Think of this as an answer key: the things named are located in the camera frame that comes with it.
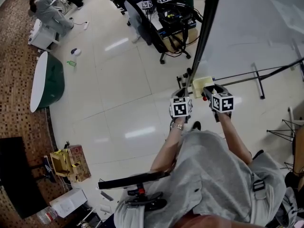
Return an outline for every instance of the yellow object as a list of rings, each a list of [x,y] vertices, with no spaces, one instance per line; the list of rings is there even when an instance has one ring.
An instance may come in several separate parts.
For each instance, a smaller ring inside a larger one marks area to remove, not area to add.
[[[192,82],[192,91],[195,98],[201,98],[204,87],[214,85],[212,77],[203,77],[194,79]]]
[[[50,153],[55,174],[62,177],[67,177],[73,173],[70,158],[66,150],[59,150]]]

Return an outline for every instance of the small white object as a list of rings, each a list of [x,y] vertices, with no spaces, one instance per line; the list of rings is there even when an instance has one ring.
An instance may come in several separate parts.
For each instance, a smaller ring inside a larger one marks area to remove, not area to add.
[[[56,213],[64,218],[86,202],[86,197],[81,189],[72,189],[64,195],[50,201],[50,206]]]
[[[73,55],[75,56],[79,56],[81,54],[81,50],[80,49],[77,49],[74,51]]]
[[[234,111],[234,96],[229,92],[212,95],[211,103],[212,109],[217,112],[224,113]]]
[[[189,116],[192,111],[192,100],[190,97],[170,99],[170,115],[172,117]]]
[[[141,2],[141,7],[142,7],[142,9],[144,9],[144,10],[147,10],[147,9],[149,9],[149,8],[152,8],[152,7],[153,7],[152,1],[150,1],[150,0],[142,1],[142,2]]]
[[[89,27],[89,23],[90,23],[90,21],[87,21],[87,22],[85,23],[84,30],[86,30],[86,29]]]

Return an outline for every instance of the white box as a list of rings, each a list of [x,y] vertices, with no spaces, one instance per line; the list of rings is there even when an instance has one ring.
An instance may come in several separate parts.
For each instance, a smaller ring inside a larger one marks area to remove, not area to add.
[[[84,204],[86,200],[84,192],[81,189],[72,189],[66,194],[50,201],[49,204],[60,217],[65,218]]]

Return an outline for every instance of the white tile floor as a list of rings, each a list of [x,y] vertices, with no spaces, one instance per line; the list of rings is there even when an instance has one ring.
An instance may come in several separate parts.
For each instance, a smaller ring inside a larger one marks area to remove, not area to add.
[[[58,147],[66,141],[81,144],[92,177],[73,184],[81,187],[92,206],[108,205],[114,211],[121,190],[107,193],[114,201],[102,200],[95,188],[98,180],[112,180],[148,171],[169,132],[169,98],[178,88],[176,76],[192,66],[196,45],[189,47],[192,59],[166,58],[142,40],[132,44],[133,31],[109,0],[85,0],[82,10],[74,9],[67,17],[74,22],[89,20],[87,30],[75,28],[63,38],[53,54],[64,64],[66,89],[62,98],[50,106]],[[195,0],[204,9],[204,0]],[[77,66],[65,62],[70,51],[82,50]],[[237,96],[232,121],[252,154],[269,151],[278,161],[291,155],[288,142],[266,133],[289,119],[288,106],[297,107],[303,100],[304,84],[299,68],[287,70],[263,81],[266,99],[260,100],[254,81],[228,86]],[[203,130],[222,134],[208,104],[194,100],[188,128],[199,120]],[[102,218],[106,218],[97,209]]]

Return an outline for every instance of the black pole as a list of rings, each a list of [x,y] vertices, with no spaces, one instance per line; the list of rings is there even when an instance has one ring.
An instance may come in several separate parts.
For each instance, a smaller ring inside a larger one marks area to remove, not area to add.
[[[269,77],[271,77],[273,75],[276,75],[276,74],[278,74],[278,73],[280,73],[280,72],[282,72],[282,71],[284,71],[284,70],[286,70],[286,69],[288,69],[290,67],[293,67],[293,66],[295,66],[295,65],[297,65],[297,64],[299,64],[299,63],[301,63],[303,61],[304,61],[304,57],[301,58],[301,59],[299,59],[299,60],[296,60],[295,62],[293,62],[293,63],[291,63],[289,65],[282,66],[281,68],[279,68],[279,69],[277,69],[277,70],[275,70],[275,71],[273,71],[273,72],[271,72],[269,74],[262,75],[262,76],[251,77],[251,78],[246,78],[246,79],[242,79],[242,80],[238,80],[238,81],[234,81],[234,82],[230,82],[230,83],[226,83],[226,84],[223,84],[222,86],[234,85],[234,84],[237,84],[237,83],[242,83],[242,82],[246,82],[246,81],[253,80],[253,79],[264,80],[264,79],[269,78]]]
[[[217,11],[219,0],[206,0],[204,15],[203,15],[203,23],[201,25],[200,34],[199,34],[199,42],[198,47],[196,48],[195,58],[192,65],[192,74],[189,77],[187,82],[188,87],[195,76],[195,73],[199,67],[201,57],[203,56],[208,37],[212,28],[213,20],[215,13]]]

